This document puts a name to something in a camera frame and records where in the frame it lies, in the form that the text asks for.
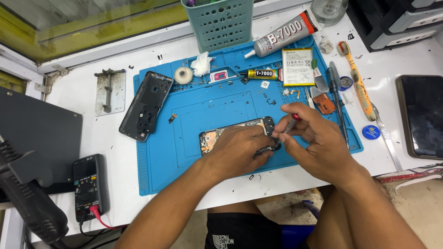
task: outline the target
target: black tablet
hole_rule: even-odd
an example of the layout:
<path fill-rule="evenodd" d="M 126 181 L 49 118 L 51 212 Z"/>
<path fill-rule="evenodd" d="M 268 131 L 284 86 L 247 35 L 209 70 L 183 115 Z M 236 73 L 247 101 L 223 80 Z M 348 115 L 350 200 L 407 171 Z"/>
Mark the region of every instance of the black tablet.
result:
<path fill-rule="evenodd" d="M 408 154 L 443 160 L 443 77 L 402 75 L 396 86 Z"/>

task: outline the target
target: white desk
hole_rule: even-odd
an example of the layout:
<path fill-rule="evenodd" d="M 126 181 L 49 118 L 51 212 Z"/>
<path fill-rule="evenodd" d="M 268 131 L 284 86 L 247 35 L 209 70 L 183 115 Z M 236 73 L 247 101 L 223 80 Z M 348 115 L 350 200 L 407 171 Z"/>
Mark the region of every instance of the white desk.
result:
<path fill-rule="evenodd" d="M 301 11 L 302 8 L 296 8 L 255 19 L 253 21 L 254 37 L 267 34 Z M 355 39 L 348 40 L 349 33 L 353 33 Z M 316 33 L 314 37 L 317 43 L 321 40 L 321 35 L 329 36 L 334 44 L 345 40 L 354 57 L 363 55 L 361 59 L 355 59 L 355 62 L 362 77 L 371 78 L 365 80 L 366 88 L 371 101 L 378 107 L 386 128 L 390 131 L 403 168 L 409 169 L 436 163 L 433 160 L 414 159 L 407 154 L 395 79 L 402 74 L 443 75 L 443 49 L 441 46 L 432 38 L 392 51 L 370 54 L 347 16 L 336 26 L 327 27 L 324 31 Z M 160 54 L 163 56 L 162 60 L 157 58 Z M 102 220 L 108 225 L 118 226 L 130 223 L 154 195 L 139 196 L 136 141 L 118 132 L 118 127 L 126 111 L 100 117 L 94 116 L 97 83 L 94 73 L 108 68 L 127 70 L 125 95 L 127 109 L 134 97 L 132 77 L 138 74 L 139 70 L 198 54 L 195 37 L 189 37 L 109 58 L 76 68 L 68 75 L 60 77 L 55 81 L 52 92 L 47 96 L 47 102 L 83 115 L 80 157 L 95 153 L 106 156 L 110 211 L 102 217 Z M 350 76 L 347 60 L 340 54 L 332 57 L 334 54 L 338 54 L 336 49 L 323 57 L 327 63 L 333 59 L 342 76 Z M 128 69 L 128 65 L 135 67 L 131 70 Z M 371 122 L 366 119 L 354 88 L 348 90 L 348 93 L 355 102 L 354 107 L 346 105 L 346 108 L 359 132 Z M 394 172 L 395 167 L 383 139 L 367 140 L 361 134 L 359 135 L 365 150 L 353 154 L 354 158 L 365 166 L 372 175 Z M 197 206 L 197 210 L 326 184 L 310 176 L 300 166 L 285 167 L 272 172 L 263 172 L 260 175 L 260 182 L 259 177 L 249 180 L 248 176 L 222 182 L 208 192 Z M 80 233 L 74 216 L 73 193 L 55 195 L 52 196 L 52 199 L 68 217 L 68 235 Z M 85 231 L 102 228 L 103 226 L 97 220 L 85 222 L 83 226 Z M 38 238 L 33 235 L 32 241 L 36 240 Z"/>

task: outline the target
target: floor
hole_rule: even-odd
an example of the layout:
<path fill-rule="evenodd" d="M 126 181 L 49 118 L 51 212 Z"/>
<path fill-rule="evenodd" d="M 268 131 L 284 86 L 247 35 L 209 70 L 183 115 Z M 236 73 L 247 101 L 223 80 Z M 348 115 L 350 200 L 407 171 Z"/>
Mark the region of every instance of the floor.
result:
<path fill-rule="evenodd" d="M 394 189 L 400 183 L 386 185 L 394 206 L 428 249 L 440 249 L 443 245 L 443 216 L 439 215 L 443 208 L 443 181 L 428 180 L 401 187 L 396 194 Z M 267 218 L 279 224 L 315 224 L 317 219 L 302 207 L 302 200 L 311 200 L 318 208 L 323 203 L 320 193 L 310 189 L 303 195 L 288 193 L 258 199 L 256 204 Z M 206 214 L 206 210 L 195 211 L 171 249 L 203 249 Z"/>

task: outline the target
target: b-7000 adhesive tube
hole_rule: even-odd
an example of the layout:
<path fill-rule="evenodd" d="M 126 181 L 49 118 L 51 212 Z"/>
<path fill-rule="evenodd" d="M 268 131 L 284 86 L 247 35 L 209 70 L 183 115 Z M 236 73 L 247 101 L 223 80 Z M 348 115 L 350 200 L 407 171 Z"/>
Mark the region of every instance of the b-7000 adhesive tube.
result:
<path fill-rule="evenodd" d="M 245 58 L 256 54 L 258 57 L 264 57 L 280 48 L 302 39 L 322 28 L 315 19 L 309 7 L 305 8 L 300 15 L 283 24 L 269 35 L 254 42 L 254 49 L 245 54 Z"/>
<path fill-rule="evenodd" d="M 277 69 L 277 70 L 248 70 L 248 72 L 238 73 L 238 74 L 242 75 L 242 76 L 246 76 L 248 79 L 282 81 L 281 69 Z"/>

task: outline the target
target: glass jar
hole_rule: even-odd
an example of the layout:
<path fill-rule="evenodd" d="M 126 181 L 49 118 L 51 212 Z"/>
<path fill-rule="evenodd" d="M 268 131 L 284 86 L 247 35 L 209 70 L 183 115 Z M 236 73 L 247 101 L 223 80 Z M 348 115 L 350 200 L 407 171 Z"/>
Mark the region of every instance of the glass jar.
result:
<path fill-rule="evenodd" d="M 311 10 L 318 22 L 325 26 L 338 23 L 345 15 L 349 0 L 314 0 Z"/>

